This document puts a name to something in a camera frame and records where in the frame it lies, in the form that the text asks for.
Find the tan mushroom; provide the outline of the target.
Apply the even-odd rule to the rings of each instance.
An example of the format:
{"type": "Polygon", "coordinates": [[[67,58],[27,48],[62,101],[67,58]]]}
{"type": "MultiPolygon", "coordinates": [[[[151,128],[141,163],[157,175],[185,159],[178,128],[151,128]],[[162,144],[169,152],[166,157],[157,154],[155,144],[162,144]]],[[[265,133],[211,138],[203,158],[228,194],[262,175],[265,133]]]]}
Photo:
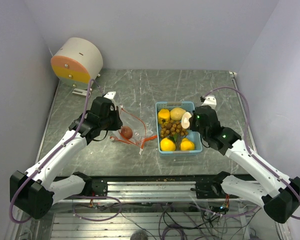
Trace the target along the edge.
{"type": "Polygon", "coordinates": [[[188,129],[191,125],[190,123],[190,119],[191,119],[192,115],[190,112],[185,112],[181,118],[181,126],[183,129],[188,129]]]}

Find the brown round fruit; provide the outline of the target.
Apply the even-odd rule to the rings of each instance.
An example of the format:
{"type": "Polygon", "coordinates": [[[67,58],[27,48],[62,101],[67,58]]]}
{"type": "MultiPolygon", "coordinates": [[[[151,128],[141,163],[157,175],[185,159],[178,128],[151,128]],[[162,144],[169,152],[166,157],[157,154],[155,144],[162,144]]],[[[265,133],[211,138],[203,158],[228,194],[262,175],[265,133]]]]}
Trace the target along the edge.
{"type": "Polygon", "coordinates": [[[133,137],[133,131],[129,126],[122,126],[120,134],[127,140],[130,140],[133,137]]]}

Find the brown longan bunch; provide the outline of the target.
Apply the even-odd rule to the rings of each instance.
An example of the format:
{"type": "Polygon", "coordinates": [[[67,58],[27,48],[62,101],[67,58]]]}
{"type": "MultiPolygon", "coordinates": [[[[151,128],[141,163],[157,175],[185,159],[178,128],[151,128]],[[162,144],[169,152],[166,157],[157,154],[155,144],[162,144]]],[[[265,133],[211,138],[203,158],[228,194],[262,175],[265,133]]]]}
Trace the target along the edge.
{"type": "Polygon", "coordinates": [[[174,137],[175,135],[185,137],[189,131],[182,127],[180,121],[171,119],[169,122],[159,124],[159,136],[161,138],[174,137]]]}

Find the clear orange zip top bag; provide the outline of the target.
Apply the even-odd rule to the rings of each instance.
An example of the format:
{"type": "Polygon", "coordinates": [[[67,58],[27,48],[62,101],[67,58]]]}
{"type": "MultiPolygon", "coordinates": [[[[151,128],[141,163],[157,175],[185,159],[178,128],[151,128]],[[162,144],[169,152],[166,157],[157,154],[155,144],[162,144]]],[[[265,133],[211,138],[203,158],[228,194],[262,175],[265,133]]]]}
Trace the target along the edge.
{"type": "Polygon", "coordinates": [[[137,116],[128,112],[123,105],[119,107],[119,117],[123,123],[123,126],[129,126],[133,131],[133,137],[131,139],[125,139],[121,136],[121,129],[112,131],[109,137],[114,142],[119,142],[129,146],[138,148],[139,154],[144,150],[145,144],[148,141],[156,140],[157,134],[154,134],[152,130],[147,130],[146,124],[137,116]]]}

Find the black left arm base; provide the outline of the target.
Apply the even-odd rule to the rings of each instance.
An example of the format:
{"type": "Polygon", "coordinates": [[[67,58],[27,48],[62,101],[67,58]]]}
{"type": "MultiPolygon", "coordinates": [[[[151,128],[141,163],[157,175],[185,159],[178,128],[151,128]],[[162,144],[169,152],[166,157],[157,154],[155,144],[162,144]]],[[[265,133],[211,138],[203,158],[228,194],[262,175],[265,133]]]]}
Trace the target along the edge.
{"type": "Polygon", "coordinates": [[[84,181],[84,187],[78,194],[79,196],[87,197],[105,197],[108,193],[108,184],[101,178],[90,177],[79,171],[73,175],[80,177],[84,181]]]}

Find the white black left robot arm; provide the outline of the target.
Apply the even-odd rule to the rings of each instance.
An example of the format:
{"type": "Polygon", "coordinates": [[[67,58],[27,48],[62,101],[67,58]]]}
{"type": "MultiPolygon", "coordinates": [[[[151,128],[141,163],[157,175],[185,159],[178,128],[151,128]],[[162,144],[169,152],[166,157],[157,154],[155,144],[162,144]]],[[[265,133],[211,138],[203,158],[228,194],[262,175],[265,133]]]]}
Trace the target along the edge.
{"type": "Polygon", "coordinates": [[[74,155],[97,141],[102,131],[121,129],[123,123],[113,97],[113,92],[96,97],[90,109],[83,110],[47,155],[25,172],[17,170],[11,175],[9,217],[13,222],[17,222],[14,207],[38,220],[61,200],[71,196],[86,199],[91,195],[93,180],[84,173],[75,172],[58,181],[55,178],[74,155]]]}

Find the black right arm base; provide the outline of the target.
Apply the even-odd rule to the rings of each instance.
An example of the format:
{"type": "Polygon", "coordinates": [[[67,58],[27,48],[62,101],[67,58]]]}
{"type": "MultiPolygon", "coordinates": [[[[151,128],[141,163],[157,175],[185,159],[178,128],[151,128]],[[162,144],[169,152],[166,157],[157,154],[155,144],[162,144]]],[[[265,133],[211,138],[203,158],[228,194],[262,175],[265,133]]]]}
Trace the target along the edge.
{"type": "Polygon", "coordinates": [[[221,184],[224,182],[225,178],[231,174],[225,171],[213,175],[211,180],[208,182],[196,182],[194,187],[190,188],[192,192],[196,193],[197,199],[203,199],[205,197],[217,196],[226,197],[226,193],[223,190],[221,184]]]}

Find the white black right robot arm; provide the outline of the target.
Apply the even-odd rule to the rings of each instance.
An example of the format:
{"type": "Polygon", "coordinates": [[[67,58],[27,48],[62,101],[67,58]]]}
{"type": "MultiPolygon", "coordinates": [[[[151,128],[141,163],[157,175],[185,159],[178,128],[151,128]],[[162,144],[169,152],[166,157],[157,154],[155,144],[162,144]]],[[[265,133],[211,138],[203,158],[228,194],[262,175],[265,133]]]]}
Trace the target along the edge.
{"type": "Polygon", "coordinates": [[[300,177],[289,177],[256,154],[237,132],[221,126],[216,111],[208,105],[196,107],[188,122],[211,149],[236,162],[257,181],[241,180],[222,171],[210,186],[214,197],[228,194],[246,199],[281,224],[294,217],[300,207],[300,177]]]}

